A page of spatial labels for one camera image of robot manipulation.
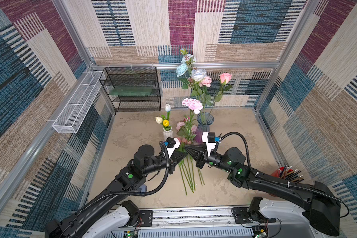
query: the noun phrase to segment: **white tulip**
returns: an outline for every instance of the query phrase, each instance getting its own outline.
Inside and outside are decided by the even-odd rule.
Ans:
[[[171,111],[171,105],[165,104],[165,111],[170,112]]]
[[[157,124],[162,123],[162,118],[161,117],[155,117]]]

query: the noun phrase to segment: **metal mesh rack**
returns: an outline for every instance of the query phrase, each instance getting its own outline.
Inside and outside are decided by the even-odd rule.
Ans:
[[[161,110],[156,67],[108,67],[100,83],[116,112]]]
[[[86,117],[95,96],[100,89],[99,79],[104,77],[101,71],[90,71],[82,80],[69,102],[57,120],[53,123],[53,128],[58,133],[77,133],[83,119]]]

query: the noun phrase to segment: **patterned wall panel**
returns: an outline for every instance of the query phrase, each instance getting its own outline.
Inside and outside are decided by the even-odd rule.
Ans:
[[[46,222],[78,209],[111,119],[104,96],[77,134],[52,135],[0,214],[0,237],[43,237]]]
[[[282,159],[349,207],[340,237],[357,237],[357,0],[320,1],[302,36],[260,113]]]
[[[0,184],[85,68],[51,0],[0,1]]]
[[[198,62],[275,61],[306,0],[64,2],[93,60],[116,64],[162,62],[175,54],[160,49],[181,47]]]
[[[212,79],[208,89],[211,96],[215,96],[220,87],[222,73],[233,75],[228,83],[233,88],[224,93],[221,101],[215,107],[254,107],[266,86],[272,69],[208,69],[207,75]],[[190,89],[182,89],[182,82],[177,79],[175,70],[158,70],[157,77],[160,82],[162,105],[169,103],[174,108],[182,108],[181,101],[189,98]]]

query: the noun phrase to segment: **white wire basket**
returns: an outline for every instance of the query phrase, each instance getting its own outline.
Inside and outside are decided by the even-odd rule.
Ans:
[[[95,96],[100,90],[99,79],[101,77],[104,78],[102,71],[90,71],[82,80],[82,83],[53,123],[53,128],[58,133],[78,132]]]

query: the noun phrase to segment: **floor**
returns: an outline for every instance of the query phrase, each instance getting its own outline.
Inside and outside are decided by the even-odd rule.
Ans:
[[[138,147],[150,144],[155,148],[155,155],[158,154],[160,151],[158,142],[163,140],[163,129],[161,125],[156,123],[155,117],[162,113],[165,112],[117,113],[92,185],[89,201],[103,191],[120,169],[126,166]],[[171,111],[170,121],[174,133],[176,133],[177,122],[183,120],[185,114],[188,114],[188,110]],[[237,131],[245,136],[254,168],[270,174],[278,168],[252,109],[213,109],[212,115],[215,121],[210,127],[211,132],[219,135],[220,133],[226,134]],[[245,154],[243,141],[238,136],[229,136],[225,139],[219,145],[218,152],[223,154],[230,147],[238,147]],[[204,166],[202,175],[205,185],[200,184],[195,169],[196,190],[192,193],[186,185],[188,195],[185,195],[180,170],[177,167],[177,170],[169,175],[167,182],[159,192],[146,197],[128,197],[128,200],[131,199],[139,208],[153,208],[241,205],[250,204],[254,196],[274,198],[264,192],[235,187],[227,180],[228,174],[220,169]],[[163,176],[164,172],[146,182],[147,190],[156,188]]]

